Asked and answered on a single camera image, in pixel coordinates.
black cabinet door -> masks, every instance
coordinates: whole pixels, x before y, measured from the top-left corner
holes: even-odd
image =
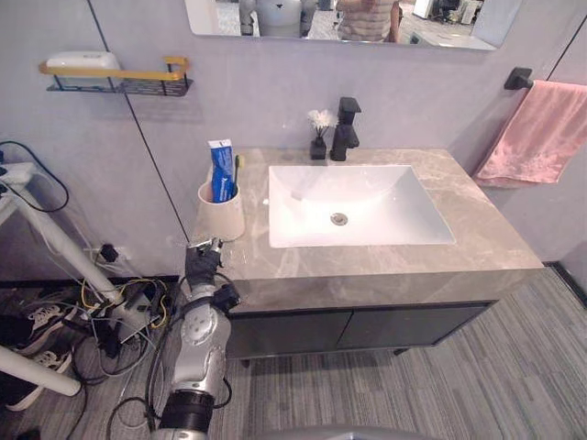
[[[332,351],[350,312],[236,315],[227,344],[229,358]]]
[[[355,312],[338,349],[431,346],[488,304]]]

black baseboard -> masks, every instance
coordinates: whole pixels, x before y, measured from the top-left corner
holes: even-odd
[[[567,284],[569,289],[575,294],[577,299],[583,304],[583,308],[587,309],[587,294],[582,287],[575,281],[574,278],[562,267],[560,261],[547,261],[543,263],[547,268],[553,268],[560,278]]]
[[[125,282],[129,282],[134,280],[137,277],[114,277],[109,278],[109,280],[113,284],[124,284]],[[147,277],[152,279],[161,280],[163,282],[177,282],[180,278],[177,275],[162,275],[156,277]],[[59,289],[61,287],[71,287],[79,285],[74,280],[28,280],[28,281],[0,281],[0,289],[42,289],[42,288],[53,288]]]

black vase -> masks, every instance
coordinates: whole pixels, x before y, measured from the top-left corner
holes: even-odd
[[[316,137],[310,146],[310,159],[324,160],[327,157],[327,144],[321,137]]]

gray carpet floor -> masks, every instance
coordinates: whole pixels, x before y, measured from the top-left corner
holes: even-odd
[[[450,439],[587,438],[586,336],[585,310],[558,275],[544,269],[435,347],[399,357],[374,350],[259,359],[248,368],[230,361],[234,398],[215,412],[210,437],[248,439],[299,426],[357,424]],[[80,355],[81,369],[96,372],[91,344]],[[136,355],[129,348],[120,365]],[[136,369],[125,397],[142,395],[146,371],[147,365]],[[126,382],[110,379],[89,390],[88,411],[73,439],[105,438],[105,422]],[[0,415],[0,438],[34,426],[43,439],[65,438],[82,402],[83,395],[44,391],[25,412]],[[133,403],[121,419],[140,424],[141,413]],[[144,426],[130,429],[116,421],[114,438],[149,437]]]

mirror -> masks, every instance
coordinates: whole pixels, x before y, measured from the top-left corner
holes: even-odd
[[[185,0],[196,35],[495,50],[522,0]]]

